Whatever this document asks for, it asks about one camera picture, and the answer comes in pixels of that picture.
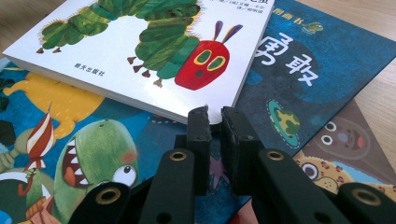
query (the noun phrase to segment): dinosaur mouth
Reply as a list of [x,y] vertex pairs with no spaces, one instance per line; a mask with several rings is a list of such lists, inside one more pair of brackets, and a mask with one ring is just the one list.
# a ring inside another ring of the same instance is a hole
[[63,175],[64,181],[74,188],[85,189],[90,185],[78,162],[75,139],[67,144],[64,153]]

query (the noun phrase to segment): wooden surface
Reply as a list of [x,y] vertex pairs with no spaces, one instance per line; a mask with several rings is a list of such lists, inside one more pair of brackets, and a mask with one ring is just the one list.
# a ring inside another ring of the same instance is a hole
[[[0,0],[0,57],[3,57],[1,52],[4,49],[63,1]],[[395,0],[300,2],[396,41]],[[355,99],[396,171],[396,60],[393,60]]]

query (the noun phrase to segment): brass ring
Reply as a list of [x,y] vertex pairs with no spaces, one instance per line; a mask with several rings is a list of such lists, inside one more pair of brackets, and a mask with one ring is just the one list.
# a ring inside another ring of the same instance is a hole
[[367,189],[353,189],[352,195],[361,203],[365,203],[371,206],[381,205],[381,199],[370,190]]
[[277,151],[268,151],[266,155],[273,161],[282,161],[285,158],[282,153]]
[[184,161],[187,158],[187,154],[181,151],[174,152],[170,155],[172,161]]
[[106,188],[106,189],[102,189],[96,195],[96,202],[99,204],[110,204],[110,203],[114,203],[120,196],[121,196],[121,191],[119,189]]

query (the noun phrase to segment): white book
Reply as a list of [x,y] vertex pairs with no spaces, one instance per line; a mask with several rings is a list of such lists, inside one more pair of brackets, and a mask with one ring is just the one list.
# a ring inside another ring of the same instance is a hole
[[3,53],[17,66],[182,123],[234,106],[274,0],[68,0]]

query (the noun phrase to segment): dinosaur eye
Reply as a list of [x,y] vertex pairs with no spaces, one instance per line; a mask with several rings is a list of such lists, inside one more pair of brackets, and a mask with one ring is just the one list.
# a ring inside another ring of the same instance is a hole
[[323,135],[321,137],[322,143],[326,146],[329,146],[332,144],[332,138],[329,135]]
[[316,165],[307,162],[304,163],[301,168],[303,169],[303,171],[305,172],[305,174],[311,179],[311,180],[315,180],[318,178],[318,168]]
[[335,125],[335,123],[332,121],[329,121],[329,123],[327,123],[324,127],[329,132],[334,132],[335,130],[337,130],[337,125]]
[[136,170],[131,165],[121,166],[113,175],[113,181],[127,186],[132,186],[136,181]]
[[216,70],[222,67],[224,64],[225,64],[225,58],[222,56],[218,56],[207,66],[207,71]]
[[209,60],[210,55],[212,54],[211,50],[204,50],[202,51],[195,59],[194,59],[194,63],[198,64],[198,65],[202,65],[207,63],[207,60]]

